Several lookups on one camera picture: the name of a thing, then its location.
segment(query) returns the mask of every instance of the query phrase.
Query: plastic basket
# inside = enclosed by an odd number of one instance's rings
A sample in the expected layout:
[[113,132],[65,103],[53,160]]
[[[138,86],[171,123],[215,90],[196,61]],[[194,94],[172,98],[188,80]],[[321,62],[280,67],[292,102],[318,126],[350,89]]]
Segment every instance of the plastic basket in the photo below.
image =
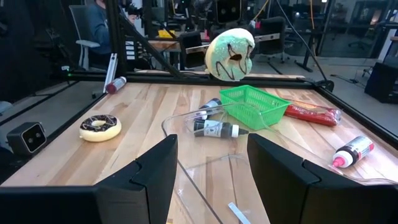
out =
[[234,106],[227,112],[253,130],[276,124],[282,119],[290,102],[249,85],[221,90],[221,102],[247,103],[251,106]]

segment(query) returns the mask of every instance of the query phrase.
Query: wooden table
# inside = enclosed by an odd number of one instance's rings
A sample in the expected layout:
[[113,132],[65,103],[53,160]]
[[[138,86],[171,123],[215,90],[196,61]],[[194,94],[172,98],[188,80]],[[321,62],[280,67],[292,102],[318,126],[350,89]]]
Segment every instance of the wooden table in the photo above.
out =
[[[196,110],[208,100],[219,97],[219,91],[224,88],[227,87],[128,83],[118,94],[100,100],[2,186],[95,184],[161,141],[164,134],[160,125],[164,119]],[[334,107],[313,90],[264,90],[283,98]],[[81,140],[78,133],[81,122],[96,114],[118,117],[123,124],[121,133],[102,143]],[[167,126],[170,133],[179,134],[178,159],[224,223],[239,223],[227,206],[230,202],[234,202],[252,223],[269,223],[249,166],[245,164],[247,137],[233,141],[194,138],[177,126],[178,123],[175,119]],[[272,130],[257,133],[321,166],[327,166],[334,151],[354,137],[369,136],[376,149],[345,173],[398,181],[398,151],[347,115],[335,128],[283,117]],[[224,157],[228,154],[240,157]],[[193,220],[195,223],[217,223],[178,168],[168,222],[193,223]]]

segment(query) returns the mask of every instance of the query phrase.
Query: sauce bottle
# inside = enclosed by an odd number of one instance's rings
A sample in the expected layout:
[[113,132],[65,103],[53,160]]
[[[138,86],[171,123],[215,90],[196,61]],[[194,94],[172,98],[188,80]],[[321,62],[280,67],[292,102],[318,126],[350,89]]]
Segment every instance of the sauce bottle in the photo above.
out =
[[239,128],[237,124],[223,123],[212,120],[195,120],[193,124],[195,137],[216,137],[216,138],[237,138],[242,134],[249,134],[249,131]]
[[[221,100],[217,99],[217,98],[213,98],[211,99],[209,102],[207,102],[205,105],[201,106],[199,108],[200,109],[206,109],[206,108],[212,108],[215,106],[219,106],[221,105]],[[199,117],[198,119],[209,119],[211,115],[209,115],[209,113],[211,113],[212,110],[206,110],[206,111],[199,111],[196,113],[197,116],[202,115],[201,117]]]
[[374,149],[372,140],[364,136],[358,136],[345,146],[337,149],[333,155],[333,167],[348,167],[354,165],[367,156]]

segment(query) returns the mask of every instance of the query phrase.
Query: donut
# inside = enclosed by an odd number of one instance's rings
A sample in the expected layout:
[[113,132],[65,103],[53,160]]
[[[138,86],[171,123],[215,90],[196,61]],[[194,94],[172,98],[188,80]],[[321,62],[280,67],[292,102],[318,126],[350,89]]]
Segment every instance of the donut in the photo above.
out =
[[248,30],[227,30],[210,43],[205,55],[205,65],[214,77],[237,82],[252,69],[250,54],[254,46],[254,37]]
[[90,142],[107,141],[120,133],[122,124],[112,115],[96,115],[80,125],[80,137]]

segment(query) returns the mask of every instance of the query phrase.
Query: red bottle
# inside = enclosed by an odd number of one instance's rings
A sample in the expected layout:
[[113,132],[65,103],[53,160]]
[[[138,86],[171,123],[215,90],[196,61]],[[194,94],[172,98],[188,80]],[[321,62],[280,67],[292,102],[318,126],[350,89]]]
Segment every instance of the red bottle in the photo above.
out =
[[107,84],[105,87],[105,90],[109,94],[115,94],[126,84],[126,82],[127,82],[127,80],[125,77],[119,77],[119,78],[113,80],[111,83]]

